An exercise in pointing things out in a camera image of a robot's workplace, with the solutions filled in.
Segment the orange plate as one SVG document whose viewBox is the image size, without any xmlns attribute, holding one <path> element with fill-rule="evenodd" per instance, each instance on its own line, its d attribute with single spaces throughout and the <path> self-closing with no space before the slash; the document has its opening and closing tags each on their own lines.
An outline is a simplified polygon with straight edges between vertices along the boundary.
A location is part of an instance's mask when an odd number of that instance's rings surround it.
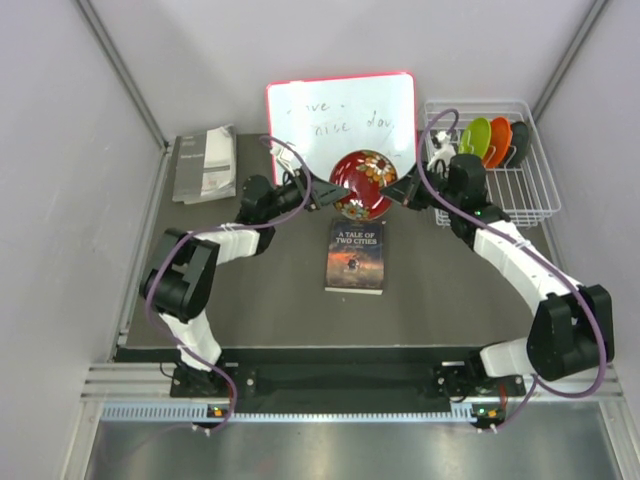
<svg viewBox="0 0 640 480">
<path fill-rule="evenodd" d="M 504 116 L 499 116 L 490 121 L 491 138 L 489 147 L 483 157 L 483 165 L 487 169 L 498 167 L 505 159 L 511 145 L 511 123 Z"/>
</svg>

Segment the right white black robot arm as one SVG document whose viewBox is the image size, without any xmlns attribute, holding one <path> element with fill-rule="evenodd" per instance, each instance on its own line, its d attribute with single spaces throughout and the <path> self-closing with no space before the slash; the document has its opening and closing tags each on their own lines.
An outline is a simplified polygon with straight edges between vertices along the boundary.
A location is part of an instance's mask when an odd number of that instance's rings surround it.
<svg viewBox="0 0 640 480">
<path fill-rule="evenodd" d="M 381 194 L 406 208 L 447 212 L 453 233 L 493 266 L 528 306 L 533 321 L 524 338 L 490 344 L 474 353 L 466 372 L 469 388 L 487 396 L 508 376 L 530 375 L 551 394 L 552 382 L 597 371 L 593 384 L 570 398 L 594 394 L 614 357 L 612 299 L 600 285 L 586 286 L 550 263 L 488 199 L 479 157 L 459 154 L 446 173 L 417 162 Z"/>
</svg>

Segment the lime green plate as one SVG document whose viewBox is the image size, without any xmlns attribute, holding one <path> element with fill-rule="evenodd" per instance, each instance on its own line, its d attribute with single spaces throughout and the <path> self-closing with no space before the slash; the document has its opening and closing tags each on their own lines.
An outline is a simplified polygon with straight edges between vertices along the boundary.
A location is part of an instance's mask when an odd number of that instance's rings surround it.
<svg viewBox="0 0 640 480">
<path fill-rule="evenodd" d="M 460 154 L 473 154 L 483 158 L 492 136 L 491 123 L 487 118 L 474 119 L 463 131 L 458 146 Z"/>
</svg>

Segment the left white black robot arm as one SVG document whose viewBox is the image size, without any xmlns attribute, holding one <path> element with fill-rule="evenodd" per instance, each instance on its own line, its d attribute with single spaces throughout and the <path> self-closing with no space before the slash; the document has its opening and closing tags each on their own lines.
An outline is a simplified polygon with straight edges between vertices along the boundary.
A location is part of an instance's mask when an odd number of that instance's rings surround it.
<svg viewBox="0 0 640 480">
<path fill-rule="evenodd" d="M 345 187 L 306 177 L 300 170 L 277 187 L 266 177 L 253 175 L 242 186 L 234 222 L 207 232 L 175 228 L 164 232 L 146 266 L 139 294 L 177 341 L 181 362 L 203 395 L 220 394 L 227 382 L 225 370 L 216 366 L 222 350 L 206 315 L 216 268 L 262 254 L 276 225 L 303 209 L 316 211 L 349 194 Z"/>
</svg>

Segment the red floral plate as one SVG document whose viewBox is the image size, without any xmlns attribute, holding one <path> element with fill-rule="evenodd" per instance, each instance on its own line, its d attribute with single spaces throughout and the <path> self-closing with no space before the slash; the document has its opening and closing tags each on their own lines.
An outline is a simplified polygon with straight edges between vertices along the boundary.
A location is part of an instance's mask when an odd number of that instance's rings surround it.
<svg viewBox="0 0 640 480">
<path fill-rule="evenodd" d="M 335 209 L 350 220 L 376 220 L 391 207 L 391 201 L 381 190 L 397 179 L 395 166 L 381 153 L 353 151 L 343 157 L 330 174 L 331 183 L 350 191 L 334 203 Z"/>
</svg>

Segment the dark teal plate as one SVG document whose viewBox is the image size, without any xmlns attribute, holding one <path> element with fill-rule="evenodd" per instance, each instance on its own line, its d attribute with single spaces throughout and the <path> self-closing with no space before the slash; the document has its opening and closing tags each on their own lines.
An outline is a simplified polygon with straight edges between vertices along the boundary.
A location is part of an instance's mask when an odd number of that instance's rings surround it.
<svg viewBox="0 0 640 480">
<path fill-rule="evenodd" d="M 523 121 L 511 124 L 512 138 L 503 161 L 505 168 L 518 168 L 525 160 L 531 143 L 531 131 Z"/>
</svg>

